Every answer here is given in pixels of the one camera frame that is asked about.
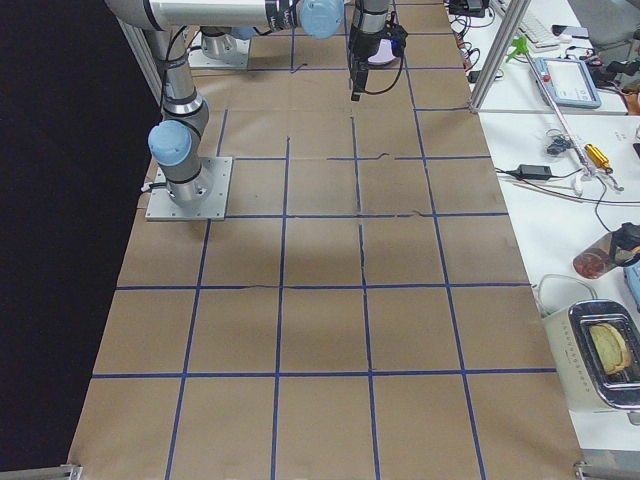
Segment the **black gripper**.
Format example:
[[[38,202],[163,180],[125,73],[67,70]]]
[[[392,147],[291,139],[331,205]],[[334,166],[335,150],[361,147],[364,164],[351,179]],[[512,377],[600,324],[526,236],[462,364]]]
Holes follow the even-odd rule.
[[[348,43],[348,66],[352,83],[351,100],[358,102],[366,93],[368,80],[368,60],[379,48],[382,32],[367,33],[351,30]]]

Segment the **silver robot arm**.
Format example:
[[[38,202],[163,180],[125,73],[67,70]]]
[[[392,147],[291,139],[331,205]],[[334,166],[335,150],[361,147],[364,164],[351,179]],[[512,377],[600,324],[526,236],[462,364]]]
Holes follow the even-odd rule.
[[[253,27],[202,27],[201,50],[210,59],[227,59],[237,53],[240,41],[254,35]]]
[[[343,22],[342,1],[110,1],[116,18],[141,30],[161,80],[161,122],[148,135],[152,156],[164,174],[165,195],[179,207],[197,208],[228,187],[213,173],[216,160],[199,156],[209,104],[193,83],[184,31],[200,28],[213,37],[242,41],[259,33],[300,28],[316,39],[335,34]]]

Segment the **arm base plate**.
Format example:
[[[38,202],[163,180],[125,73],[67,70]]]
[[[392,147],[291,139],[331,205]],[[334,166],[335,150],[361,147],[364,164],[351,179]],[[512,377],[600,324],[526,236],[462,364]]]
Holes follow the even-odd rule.
[[[246,70],[249,60],[250,41],[240,41],[235,55],[223,60],[206,57],[201,50],[201,33],[195,35],[189,48],[189,65],[193,70]]]
[[[145,218],[149,221],[223,221],[226,217],[232,157],[200,157],[199,175],[186,184],[169,182],[156,168],[157,188],[150,190]]]

